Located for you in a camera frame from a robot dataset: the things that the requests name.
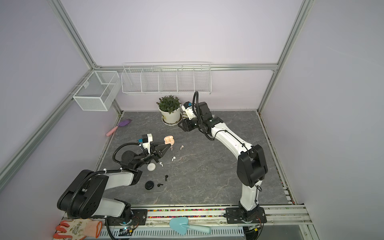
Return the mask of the red white work glove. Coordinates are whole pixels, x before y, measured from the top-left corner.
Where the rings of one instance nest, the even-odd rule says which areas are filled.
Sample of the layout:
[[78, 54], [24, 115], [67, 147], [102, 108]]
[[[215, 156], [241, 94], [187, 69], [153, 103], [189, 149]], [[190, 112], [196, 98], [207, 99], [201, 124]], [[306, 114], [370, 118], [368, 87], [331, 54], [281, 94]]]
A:
[[56, 227], [54, 240], [84, 240], [87, 237], [98, 238], [103, 223], [90, 219], [64, 220]]

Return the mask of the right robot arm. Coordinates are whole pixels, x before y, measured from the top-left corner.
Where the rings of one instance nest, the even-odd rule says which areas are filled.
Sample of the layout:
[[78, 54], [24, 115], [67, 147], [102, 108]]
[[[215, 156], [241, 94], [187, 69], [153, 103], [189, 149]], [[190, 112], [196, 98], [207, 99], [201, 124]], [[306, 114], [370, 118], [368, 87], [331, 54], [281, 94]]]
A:
[[242, 183], [242, 195], [239, 206], [234, 208], [235, 212], [226, 213], [229, 222], [266, 223], [265, 210], [258, 201], [259, 193], [262, 192], [261, 183], [268, 173], [263, 148], [244, 141], [221, 118], [214, 117], [207, 103], [199, 101], [198, 91], [194, 93], [191, 102], [182, 105], [182, 110], [187, 114], [187, 118], [178, 124], [183, 131], [198, 129], [208, 140], [220, 141], [237, 159], [237, 176]]

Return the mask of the purple pink brush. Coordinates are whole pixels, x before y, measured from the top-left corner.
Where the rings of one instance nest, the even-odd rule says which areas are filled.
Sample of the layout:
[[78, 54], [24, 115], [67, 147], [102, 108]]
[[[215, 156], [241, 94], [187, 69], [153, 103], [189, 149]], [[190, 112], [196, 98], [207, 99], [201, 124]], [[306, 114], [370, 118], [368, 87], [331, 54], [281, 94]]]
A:
[[109, 132], [106, 133], [106, 137], [110, 137], [112, 134], [114, 134], [117, 131], [118, 128], [127, 126], [131, 122], [132, 120], [130, 119], [119, 122], [117, 126], [115, 126], [113, 129], [111, 129]]

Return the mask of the black earbud charging case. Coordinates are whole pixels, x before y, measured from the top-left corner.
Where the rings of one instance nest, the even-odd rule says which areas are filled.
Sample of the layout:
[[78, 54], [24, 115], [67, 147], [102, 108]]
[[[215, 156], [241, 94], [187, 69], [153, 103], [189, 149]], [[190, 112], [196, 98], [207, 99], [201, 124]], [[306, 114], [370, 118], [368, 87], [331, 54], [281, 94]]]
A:
[[147, 181], [147, 182], [145, 183], [145, 189], [146, 189], [146, 190], [151, 190], [151, 189], [154, 188], [154, 186], [155, 186], [155, 183], [154, 183], [153, 181]]

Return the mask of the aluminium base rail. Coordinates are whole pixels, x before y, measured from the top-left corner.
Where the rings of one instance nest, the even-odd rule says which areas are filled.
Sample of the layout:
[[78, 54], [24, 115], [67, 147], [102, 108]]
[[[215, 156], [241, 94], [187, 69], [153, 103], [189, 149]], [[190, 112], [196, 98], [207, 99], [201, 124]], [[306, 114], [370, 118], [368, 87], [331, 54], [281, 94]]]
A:
[[[227, 214], [227, 208], [235, 205], [133, 205], [132, 221], [128, 224], [140, 228], [167, 228], [173, 218], [187, 217], [190, 225], [206, 227], [247, 226], [259, 227], [259, 220], [243, 222], [240, 218], [234, 224], [228, 222], [235, 214]], [[311, 225], [312, 220], [304, 205], [264, 205], [267, 225]]]

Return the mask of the white mesh box basket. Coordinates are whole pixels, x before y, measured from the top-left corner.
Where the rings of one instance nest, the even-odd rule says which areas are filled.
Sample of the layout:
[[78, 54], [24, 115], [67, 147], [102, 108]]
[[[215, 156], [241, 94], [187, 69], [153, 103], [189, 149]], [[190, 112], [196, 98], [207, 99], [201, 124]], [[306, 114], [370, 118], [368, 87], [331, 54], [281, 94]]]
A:
[[117, 71], [93, 71], [73, 99], [83, 111], [107, 112], [121, 87]]

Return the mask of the pink earbud charging case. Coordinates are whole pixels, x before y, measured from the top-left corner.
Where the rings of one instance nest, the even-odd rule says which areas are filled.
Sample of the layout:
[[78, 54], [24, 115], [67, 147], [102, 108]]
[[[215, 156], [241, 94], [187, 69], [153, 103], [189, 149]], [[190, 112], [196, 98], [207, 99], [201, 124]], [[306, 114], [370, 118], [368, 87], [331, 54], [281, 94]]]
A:
[[175, 144], [175, 140], [174, 140], [174, 137], [173, 136], [166, 136], [164, 138], [164, 143], [167, 145], [167, 144], [170, 144], [171, 146], [173, 146]]

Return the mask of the teal garden trowel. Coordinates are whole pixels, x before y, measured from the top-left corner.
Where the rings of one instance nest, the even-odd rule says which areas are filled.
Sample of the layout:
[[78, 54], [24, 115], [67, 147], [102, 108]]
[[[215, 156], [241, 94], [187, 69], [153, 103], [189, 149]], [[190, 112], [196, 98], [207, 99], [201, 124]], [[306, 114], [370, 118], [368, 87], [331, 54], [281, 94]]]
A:
[[180, 235], [186, 235], [187, 230], [194, 230], [204, 234], [211, 233], [210, 227], [190, 225], [187, 217], [172, 218], [170, 220], [170, 228]]

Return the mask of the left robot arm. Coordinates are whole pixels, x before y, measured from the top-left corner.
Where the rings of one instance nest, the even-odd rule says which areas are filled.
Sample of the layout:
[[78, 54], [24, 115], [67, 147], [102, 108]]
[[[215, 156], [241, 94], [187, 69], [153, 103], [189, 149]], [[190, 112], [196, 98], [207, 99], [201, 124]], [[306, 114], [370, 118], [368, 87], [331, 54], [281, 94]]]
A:
[[104, 192], [122, 186], [133, 186], [141, 178], [140, 167], [156, 163], [174, 145], [174, 141], [161, 143], [126, 143], [113, 153], [116, 170], [83, 170], [57, 202], [57, 208], [69, 219], [105, 218], [108, 224], [129, 225], [135, 218], [131, 204], [117, 199], [106, 199]]

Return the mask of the white earbud charging case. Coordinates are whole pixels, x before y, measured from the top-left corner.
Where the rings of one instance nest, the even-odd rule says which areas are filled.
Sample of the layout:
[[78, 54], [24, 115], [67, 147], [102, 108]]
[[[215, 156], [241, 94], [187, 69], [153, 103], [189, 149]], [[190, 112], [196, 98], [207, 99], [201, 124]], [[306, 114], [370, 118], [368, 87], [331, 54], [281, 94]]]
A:
[[156, 164], [154, 163], [148, 164], [147, 169], [149, 172], [153, 172], [156, 169]]

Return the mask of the potted green plant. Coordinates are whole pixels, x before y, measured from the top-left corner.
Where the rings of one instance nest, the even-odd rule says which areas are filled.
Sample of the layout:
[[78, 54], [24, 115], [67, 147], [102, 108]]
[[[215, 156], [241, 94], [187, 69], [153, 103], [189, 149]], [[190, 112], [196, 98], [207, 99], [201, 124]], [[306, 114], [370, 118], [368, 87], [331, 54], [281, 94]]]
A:
[[177, 124], [182, 118], [181, 102], [178, 97], [172, 95], [161, 97], [157, 105], [166, 124]]

